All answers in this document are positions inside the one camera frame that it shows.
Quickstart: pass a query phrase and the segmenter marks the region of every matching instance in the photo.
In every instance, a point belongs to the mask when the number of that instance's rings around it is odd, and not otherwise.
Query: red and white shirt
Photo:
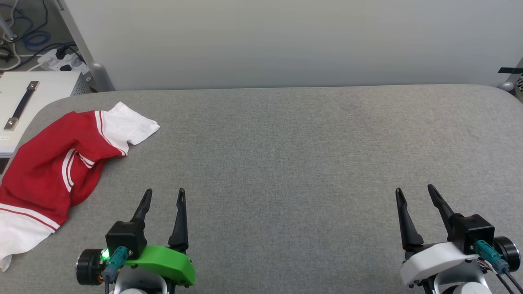
[[[110,111],[70,112],[16,153],[0,185],[0,268],[31,250],[94,190],[106,159],[126,156],[160,126],[122,102]]]

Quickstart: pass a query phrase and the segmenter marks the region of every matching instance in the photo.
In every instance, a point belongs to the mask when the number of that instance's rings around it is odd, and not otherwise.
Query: gray table
[[[523,246],[523,105],[471,85],[112,92],[44,108],[22,142],[69,111],[118,101],[161,129],[110,160],[68,222],[0,274],[1,293],[103,293],[75,262],[104,246],[143,192],[149,244],[167,244],[187,193],[196,286],[180,293],[420,293],[404,287],[394,190],[429,242],[446,237],[426,185]],[[523,281],[523,270],[515,276]],[[492,275],[495,293],[506,293]]]

